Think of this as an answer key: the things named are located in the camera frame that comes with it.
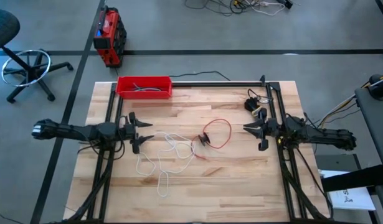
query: chair base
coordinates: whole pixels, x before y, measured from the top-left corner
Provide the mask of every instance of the chair base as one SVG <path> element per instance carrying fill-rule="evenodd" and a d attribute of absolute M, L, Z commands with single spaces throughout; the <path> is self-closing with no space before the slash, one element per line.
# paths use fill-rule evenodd
<path fill-rule="evenodd" d="M 15 57 L 17 57 L 17 58 L 14 58 L 13 60 L 15 60 L 15 61 L 21 60 L 17 55 L 15 55 Z M 32 81 L 38 79 L 45 72 L 45 68 L 44 67 L 46 66 L 46 64 L 42 64 L 42 57 L 43 57 L 43 55 L 41 53 L 38 53 L 36 55 L 36 59 L 35 59 L 35 62 L 34 62 L 33 66 L 28 66 L 28 67 L 26 67 L 24 69 L 20 69 L 20 70 L 16 70 L 16 69 L 12 69 L 12 68 L 6 68 L 5 69 L 5 72 L 6 72 L 5 74 L 14 74 L 14 73 L 16 73 L 16 74 L 20 74 L 20 75 L 24 76 L 25 79 L 24 79 L 24 81 L 22 81 L 21 85 L 29 83 L 29 82 L 32 82 Z M 50 68 L 49 68 L 49 72 L 53 72 L 54 70 L 57 70 L 57 69 L 60 69 L 60 68 L 64 68 L 64 67 L 67 67 L 68 70 L 73 71 L 73 66 L 69 62 L 64 62 L 64 63 L 59 63 L 57 65 L 51 65 Z M 37 83 L 40 85 L 40 87 L 47 94 L 47 99 L 49 101 L 54 101 L 55 100 L 55 96 L 50 91 L 50 89 L 46 85 L 46 83 L 43 80 L 39 80 Z M 26 86 L 16 87 L 16 89 L 6 98 L 7 101 L 9 103 L 16 102 L 16 100 L 14 98 L 23 89 L 25 89 L 25 87 Z"/>

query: red tray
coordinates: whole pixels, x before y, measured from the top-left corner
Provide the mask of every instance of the red tray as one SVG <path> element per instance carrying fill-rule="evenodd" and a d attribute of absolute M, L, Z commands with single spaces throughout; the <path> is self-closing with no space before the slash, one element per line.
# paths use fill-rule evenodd
<path fill-rule="evenodd" d="M 138 88 L 158 88 L 161 91 L 135 91 Z M 172 80 L 160 77 L 119 77 L 116 93 L 124 99 L 169 99 L 172 96 Z"/>

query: butcher block tabletop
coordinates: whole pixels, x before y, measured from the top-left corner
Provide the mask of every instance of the butcher block tabletop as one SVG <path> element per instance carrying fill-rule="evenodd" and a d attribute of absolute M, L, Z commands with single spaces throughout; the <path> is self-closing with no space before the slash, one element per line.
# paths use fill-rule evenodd
<path fill-rule="evenodd" d="M 279 82 L 286 113 L 303 117 L 303 110 L 295 82 Z M 105 121 L 111 82 L 96 82 L 86 124 Z M 259 95 L 266 96 L 266 89 L 250 87 Z M 250 112 L 244 109 L 249 87 L 179 87 L 173 88 L 168 100 L 124 100 L 122 115 L 135 112 L 136 117 L 153 126 L 139 128 L 140 135 L 156 132 L 176 133 L 188 139 L 202 134 L 210 121 L 223 118 L 232 126 L 230 141 L 221 149 L 202 146 L 194 141 L 196 154 L 188 167 L 178 173 L 161 176 L 159 191 L 168 191 L 168 196 L 157 193 L 160 174 L 157 152 L 170 149 L 164 134 L 141 145 L 145 153 L 156 164 L 150 176 L 137 173 L 138 156 L 133 154 L 129 142 L 125 142 L 125 155 L 113 164 L 105 222 L 287 222 L 288 210 L 281 178 L 278 153 L 274 138 L 268 137 L 269 148 L 258 151 L 259 139 L 243 130 L 243 125 L 254 122 Z M 277 98 L 274 104 L 277 114 Z M 115 96 L 111 121 L 114 122 L 119 96 Z M 211 144 L 220 146 L 229 136 L 229 125 L 218 121 L 207 128 Z M 180 144 L 180 156 L 187 156 L 191 149 Z M 300 150 L 308 161 L 314 175 L 319 173 L 310 144 L 301 144 Z M 175 151 L 159 154 L 165 170 L 182 169 L 189 161 L 180 159 Z M 72 184 L 66 204 L 64 218 L 74 214 L 92 189 L 97 157 L 92 150 L 79 153 Z M 298 153 L 295 155 L 302 188 L 312 203 L 324 215 L 328 207 L 323 195 Z M 139 171 L 149 173 L 153 168 L 147 158 L 140 155 Z M 101 192 L 97 197 L 95 217 L 100 208 Z M 293 193 L 293 204 L 300 217 L 298 203 Z"/>

